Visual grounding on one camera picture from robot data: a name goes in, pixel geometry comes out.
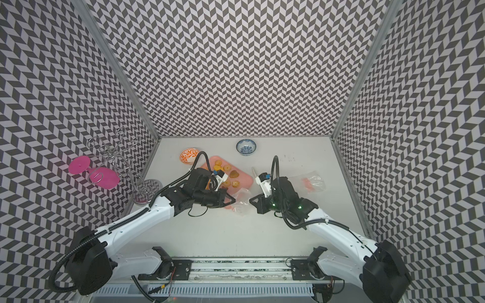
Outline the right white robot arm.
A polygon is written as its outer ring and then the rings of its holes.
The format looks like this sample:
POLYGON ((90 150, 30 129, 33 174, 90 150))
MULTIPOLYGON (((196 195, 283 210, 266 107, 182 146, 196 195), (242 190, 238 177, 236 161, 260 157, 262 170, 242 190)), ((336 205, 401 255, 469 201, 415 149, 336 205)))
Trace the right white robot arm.
POLYGON ((291 229, 306 229, 331 243, 340 253, 323 252, 317 257, 317 268, 326 276, 360 287, 372 302, 400 302, 411 285, 410 272, 391 242, 376 242, 353 232, 316 203, 260 194, 251 198, 250 204, 260 214, 280 212, 291 229))

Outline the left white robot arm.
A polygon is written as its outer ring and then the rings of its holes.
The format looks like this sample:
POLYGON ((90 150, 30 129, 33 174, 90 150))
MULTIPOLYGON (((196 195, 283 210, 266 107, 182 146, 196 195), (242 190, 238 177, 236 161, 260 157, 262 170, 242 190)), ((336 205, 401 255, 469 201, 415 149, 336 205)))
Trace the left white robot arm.
POLYGON ((75 232, 69 251, 49 275, 48 288, 56 293, 77 291, 88 295, 112 279, 130 276, 135 285, 140 284, 139 275, 172 279, 176 267, 162 247, 126 256, 120 251, 144 232, 195 204, 211 209, 236 203, 226 188, 211 188, 210 181, 210 177, 194 173, 187 180, 176 180, 162 188, 148 205, 114 223, 94 231, 85 227, 75 232))

